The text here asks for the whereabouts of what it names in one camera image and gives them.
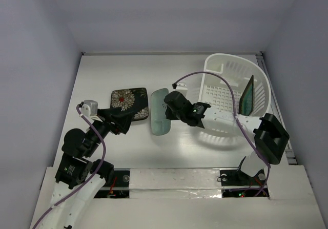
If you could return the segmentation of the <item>small black floral plate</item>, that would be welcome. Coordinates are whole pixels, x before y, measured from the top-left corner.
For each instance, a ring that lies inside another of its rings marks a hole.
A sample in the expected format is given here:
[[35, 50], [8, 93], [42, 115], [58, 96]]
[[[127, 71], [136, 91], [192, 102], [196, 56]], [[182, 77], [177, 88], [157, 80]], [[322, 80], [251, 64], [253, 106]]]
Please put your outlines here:
[[137, 99], [145, 99], [147, 96], [146, 88], [120, 89], [111, 93], [112, 108], [120, 108], [121, 111], [132, 108]]

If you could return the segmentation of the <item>pale green plate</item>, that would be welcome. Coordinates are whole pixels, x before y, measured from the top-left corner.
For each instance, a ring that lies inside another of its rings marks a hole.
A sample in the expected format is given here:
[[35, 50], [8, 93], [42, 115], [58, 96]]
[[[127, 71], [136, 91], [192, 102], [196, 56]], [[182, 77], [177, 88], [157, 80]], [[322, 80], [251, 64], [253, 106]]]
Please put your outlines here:
[[151, 131], [156, 136], [165, 135], [171, 129], [171, 121], [166, 118], [167, 104], [164, 102], [168, 93], [167, 88], [162, 88], [154, 91], [151, 95]]

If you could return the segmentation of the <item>white plastic dish rack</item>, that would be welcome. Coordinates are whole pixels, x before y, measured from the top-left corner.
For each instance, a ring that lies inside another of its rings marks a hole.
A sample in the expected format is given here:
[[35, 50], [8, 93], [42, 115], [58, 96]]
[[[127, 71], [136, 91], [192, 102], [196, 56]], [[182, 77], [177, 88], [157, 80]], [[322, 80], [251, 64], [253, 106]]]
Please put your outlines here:
[[[204, 70], [218, 74], [231, 86], [236, 111], [238, 111], [243, 91], [253, 75], [255, 101], [251, 116], [261, 117], [269, 112], [272, 95], [269, 80], [264, 71], [254, 62], [236, 55], [215, 53], [205, 59]], [[227, 83], [213, 75], [204, 74], [198, 100], [220, 110], [232, 112], [232, 97]]]

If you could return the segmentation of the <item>black teal square plate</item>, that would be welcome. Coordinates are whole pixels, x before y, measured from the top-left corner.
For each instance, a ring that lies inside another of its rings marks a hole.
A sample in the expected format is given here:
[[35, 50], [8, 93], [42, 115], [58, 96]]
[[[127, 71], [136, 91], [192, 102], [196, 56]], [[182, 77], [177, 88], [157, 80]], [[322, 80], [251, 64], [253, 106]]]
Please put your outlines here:
[[238, 113], [240, 115], [250, 116], [254, 110], [254, 101], [254, 76], [252, 75], [239, 100]]

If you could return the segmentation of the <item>large black floral plate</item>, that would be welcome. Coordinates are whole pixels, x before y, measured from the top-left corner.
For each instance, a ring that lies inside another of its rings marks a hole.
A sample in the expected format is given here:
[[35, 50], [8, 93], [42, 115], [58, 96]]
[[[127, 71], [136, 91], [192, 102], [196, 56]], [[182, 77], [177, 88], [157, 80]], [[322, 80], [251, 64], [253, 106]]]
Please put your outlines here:
[[136, 103], [129, 108], [129, 111], [134, 113], [132, 121], [145, 120], [149, 116], [149, 106], [146, 104]]

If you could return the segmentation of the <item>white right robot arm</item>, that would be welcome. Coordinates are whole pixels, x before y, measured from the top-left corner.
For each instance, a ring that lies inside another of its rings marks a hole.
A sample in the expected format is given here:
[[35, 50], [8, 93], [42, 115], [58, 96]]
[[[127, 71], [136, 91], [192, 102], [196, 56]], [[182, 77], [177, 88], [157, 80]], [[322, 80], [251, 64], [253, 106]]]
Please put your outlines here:
[[240, 183], [249, 183], [264, 167], [280, 164], [290, 136], [275, 115], [235, 115], [208, 103], [192, 104], [178, 91], [166, 95], [164, 103], [167, 105], [166, 118], [169, 120], [180, 120], [191, 127], [213, 132], [224, 131], [246, 139], [253, 151], [241, 161], [236, 171]]

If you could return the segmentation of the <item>silver taped front panel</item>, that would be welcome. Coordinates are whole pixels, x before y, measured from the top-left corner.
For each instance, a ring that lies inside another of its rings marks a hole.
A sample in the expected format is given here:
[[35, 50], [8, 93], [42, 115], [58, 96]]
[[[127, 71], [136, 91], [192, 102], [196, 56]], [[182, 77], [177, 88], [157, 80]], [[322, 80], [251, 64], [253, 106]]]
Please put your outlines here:
[[221, 198], [219, 169], [131, 169], [131, 199]]

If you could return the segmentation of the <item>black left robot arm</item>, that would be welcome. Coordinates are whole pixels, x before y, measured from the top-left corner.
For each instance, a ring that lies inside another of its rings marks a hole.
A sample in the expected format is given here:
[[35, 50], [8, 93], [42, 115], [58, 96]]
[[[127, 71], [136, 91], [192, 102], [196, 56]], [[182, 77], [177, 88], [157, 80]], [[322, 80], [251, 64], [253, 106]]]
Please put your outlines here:
[[49, 208], [33, 228], [77, 228], [100, 188], [115, 183], [114, 165], [105, 160], [105, 137], [126, 134], [134, 113], [99, 109], [92, 100], [78, 104], [76, 111], [89, 127], [65, 134]]

